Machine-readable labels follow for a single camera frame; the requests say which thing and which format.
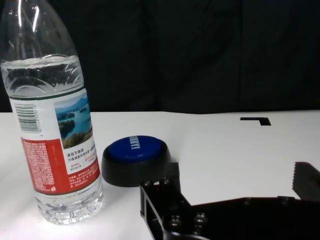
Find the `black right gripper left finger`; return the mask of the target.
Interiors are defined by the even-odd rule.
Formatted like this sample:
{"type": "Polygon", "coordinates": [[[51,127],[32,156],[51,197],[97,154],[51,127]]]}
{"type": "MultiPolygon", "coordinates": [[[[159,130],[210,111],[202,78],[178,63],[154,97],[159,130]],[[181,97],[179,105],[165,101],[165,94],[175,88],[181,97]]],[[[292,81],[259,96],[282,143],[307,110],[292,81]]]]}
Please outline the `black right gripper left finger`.
{"type": "Polygon", "coordinates": [[[168,163],[158,184],[140,184],[140,215],[154,240],[206,240],[205,204],[191,205],[181,193],[180,168],[168,163]]]}

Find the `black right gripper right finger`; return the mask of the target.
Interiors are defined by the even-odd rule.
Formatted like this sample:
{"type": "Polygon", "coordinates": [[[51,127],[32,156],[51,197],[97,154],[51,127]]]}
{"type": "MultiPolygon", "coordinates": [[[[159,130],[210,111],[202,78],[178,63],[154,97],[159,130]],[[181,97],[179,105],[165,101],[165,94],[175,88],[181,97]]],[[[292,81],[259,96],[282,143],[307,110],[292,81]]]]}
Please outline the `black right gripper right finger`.
{"type": "Polygon", "coordinates": [[[295,162],[292,189],[301,200],[319,200],[320,171],[308,162],[295,162]]]}

